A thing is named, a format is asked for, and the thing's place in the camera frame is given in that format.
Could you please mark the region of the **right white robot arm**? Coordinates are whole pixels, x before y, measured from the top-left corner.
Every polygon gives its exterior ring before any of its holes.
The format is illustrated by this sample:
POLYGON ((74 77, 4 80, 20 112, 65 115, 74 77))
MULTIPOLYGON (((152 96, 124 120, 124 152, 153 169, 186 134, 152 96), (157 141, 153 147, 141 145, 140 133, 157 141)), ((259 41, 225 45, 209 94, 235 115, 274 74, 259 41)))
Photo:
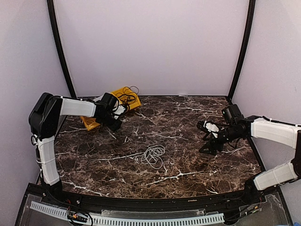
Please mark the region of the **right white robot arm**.
POLYGON ((301 126, 269 119, 265 116, 252 115, 245 117, 237 105, 229 105, 222 110, 225 124, 212 121, 199 121, 197 128, 205 132, 206 142, 200 153, 217 155, 224 144, 248 137, 262 138, 283 144, 295 150, 292 160, 262 172, 247 181, 246 190, 240 193, 240 200, 250 204, 258 197, 258 191, 301 178, 301 126))

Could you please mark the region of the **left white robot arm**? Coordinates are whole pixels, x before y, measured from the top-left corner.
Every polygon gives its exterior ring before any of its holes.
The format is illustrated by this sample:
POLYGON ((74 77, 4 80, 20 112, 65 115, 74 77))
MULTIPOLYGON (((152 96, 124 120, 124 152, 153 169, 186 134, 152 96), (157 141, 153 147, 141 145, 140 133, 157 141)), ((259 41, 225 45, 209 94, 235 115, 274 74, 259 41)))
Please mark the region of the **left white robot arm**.
POLYGON ((36 146, 36 161, 41 177, 48 186, 61 183, 57 171, 54 141, 61 116, 85 116, 116 131, 122 122, 115 117, 118 99, 104 93, 98 101, 79 100, 43 93, 29 116, 31 142, 36 146))

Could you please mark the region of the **yellow plastic bin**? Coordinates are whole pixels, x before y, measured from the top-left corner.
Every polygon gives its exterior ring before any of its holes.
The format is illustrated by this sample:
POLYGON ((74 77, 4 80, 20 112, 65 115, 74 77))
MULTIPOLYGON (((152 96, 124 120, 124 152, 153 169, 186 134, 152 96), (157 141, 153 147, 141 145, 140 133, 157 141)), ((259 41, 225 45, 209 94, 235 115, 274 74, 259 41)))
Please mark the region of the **yellow plastic bin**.
POLYGON ((139 89, 136 86, 125 86, 116 91, 111 92, 119 101, 119 104, 128 104, 129 110, 134 110, 141 106, 141 101, 138 97, 139 89))
POLYGON ((100 123, 96 122, 95 118, 80 116, 80 119, 82 120, 82 122, 84 123, 85 128, 88 131, 91 131, 92 129, 95 129, 95 128, 101 126, 100 123))

